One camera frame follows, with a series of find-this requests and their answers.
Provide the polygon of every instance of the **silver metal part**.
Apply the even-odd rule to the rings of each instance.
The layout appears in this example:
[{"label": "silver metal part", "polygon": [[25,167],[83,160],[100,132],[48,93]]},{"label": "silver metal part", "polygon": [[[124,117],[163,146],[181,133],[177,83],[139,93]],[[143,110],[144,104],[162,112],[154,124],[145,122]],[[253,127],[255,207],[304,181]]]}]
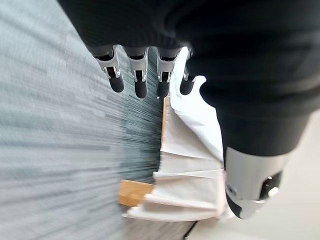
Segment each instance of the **silver metal part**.
[{"label": "silver metal part", "polygon": [[131,73],[133,75],[134,81],[138,82],[137,71],[142,71],[142,82],[147,80],[147,69],[148,69],[148,48],[146,49],[143,58],[132,59],[129,57]]},{"label": "silver metal part", "polygon": [[107,68],[113,68],[116,78],[119,78],[121,75],[118,54],[116,51],[116,45],[113,45],[112,48],[113,48],[113,58],[111,60],[101,61],[96,58],[96,61],[100,65],[101,70],[105,72],[105,74],[109,79],[111,79],[112,77],[109,75]]},{"label": "silver metal part", "polygon": [[255,156],[227,147],[225,156],[225,191],[231,201],[241,207],[241,211],[237,215],[239,218],[246,219],[251,217],[267,203],[270,197],[278,193],[279,187],[277,186],[268,192],[267,198],[260,199],[265,180],[271,179],[271,176],[282,172],[287,161],[287,154]]},{"label": "silver metal part", "polygon": [[163,81],[162,80],[162,73],[163,72],[168,72],[168,78],[167,78],[166,82],[167,83],[170,82],[170,78],[172,75],[172,71],[174,70],[176,59],[177,59],[177,57],[175,57],[175,59],[172,61],[164,61],[161,59],[160,53],[158,52],[156,65],[157,65],[158,79],[159,79],[160,83],[162,83],[162,81]]}]

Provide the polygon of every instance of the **robotic hand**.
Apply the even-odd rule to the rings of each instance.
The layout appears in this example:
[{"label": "robotic hand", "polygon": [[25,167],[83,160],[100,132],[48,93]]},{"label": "robotic hand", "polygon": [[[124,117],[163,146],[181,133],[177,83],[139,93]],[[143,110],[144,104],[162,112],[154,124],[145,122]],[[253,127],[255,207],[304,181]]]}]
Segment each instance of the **robotic hand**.
[{"label": "robotic hand", "polygon": [[124,46],[135,92],[147,94],[147,53],[158,48],[158,95],[175,59],[192,50],[180,91],[203,75],[203,99],[220,124],[226,198],[241,219],[274,196],[286,155],[320,106],[318,0],[58,0],[88,50],[121,92],[115,51]]}]

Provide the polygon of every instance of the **gray carpet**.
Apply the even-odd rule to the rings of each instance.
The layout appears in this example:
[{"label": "gray carpet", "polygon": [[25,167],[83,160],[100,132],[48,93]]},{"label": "gray carpet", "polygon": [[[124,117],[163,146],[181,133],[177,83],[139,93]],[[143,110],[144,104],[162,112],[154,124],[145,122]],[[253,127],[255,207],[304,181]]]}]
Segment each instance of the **gray carpet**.
[{"label": "gray carpet", "polygon": [[151,182],[162,104],[114,93],[54,0],[0,2],[0,239],[179,240],[192,223],[121,217],[121,179]]}]

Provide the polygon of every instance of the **black fabric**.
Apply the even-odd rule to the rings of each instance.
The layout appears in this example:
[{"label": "black fabric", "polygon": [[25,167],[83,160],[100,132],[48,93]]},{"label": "black fabric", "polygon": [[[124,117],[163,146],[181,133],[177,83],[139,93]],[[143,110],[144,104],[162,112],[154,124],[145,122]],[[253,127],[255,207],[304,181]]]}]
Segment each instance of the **black fabric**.
[{"label": "black fabric", "polygon": [[318,0],[59,2],[99,56],[110,44],[189,46],[187,69],[207,78],[200,93],[217,109],[224,146],[260,156],[289,152],[320,107]]}]

